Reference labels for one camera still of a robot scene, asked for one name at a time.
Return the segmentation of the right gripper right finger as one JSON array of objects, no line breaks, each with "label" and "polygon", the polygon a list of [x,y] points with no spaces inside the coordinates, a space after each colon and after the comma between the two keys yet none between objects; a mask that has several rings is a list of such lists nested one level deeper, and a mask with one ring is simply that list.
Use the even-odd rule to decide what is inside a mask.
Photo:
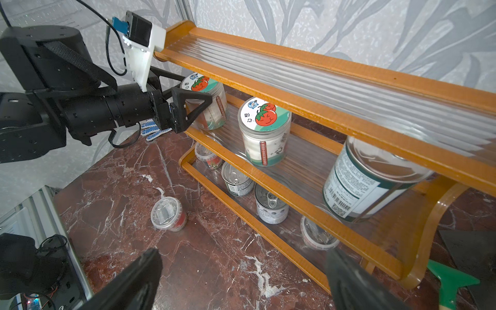
[{"label": "right gripper right finger", "polygon": [[326,253],[325,274],[337,309],[408,309],[342,250]]}]

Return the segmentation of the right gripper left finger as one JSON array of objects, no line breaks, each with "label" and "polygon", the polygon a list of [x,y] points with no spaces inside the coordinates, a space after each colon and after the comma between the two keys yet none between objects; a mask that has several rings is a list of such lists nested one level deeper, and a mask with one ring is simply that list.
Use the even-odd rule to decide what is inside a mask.
[{"label": "right gripper left finger", "polygon": [[152,309],[163,264],[159,250],[147,249],[81,309]]}]

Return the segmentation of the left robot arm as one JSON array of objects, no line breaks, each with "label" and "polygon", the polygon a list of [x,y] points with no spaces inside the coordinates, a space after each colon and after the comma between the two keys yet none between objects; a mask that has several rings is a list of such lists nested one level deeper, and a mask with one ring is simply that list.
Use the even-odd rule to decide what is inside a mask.
[{"label": "left robot arm", "polygon": [[9,27],[1,54],[23,87],[1,93],[4,164],[40,158],[66,146],[68,137],[89,146],[98,133],[148,119],[182,133],[213,103],[209,94],[162,90],[161,77],[179,76],[156,67],[143,87],[118,85],[93,63],[80,31],[71,27]]}]

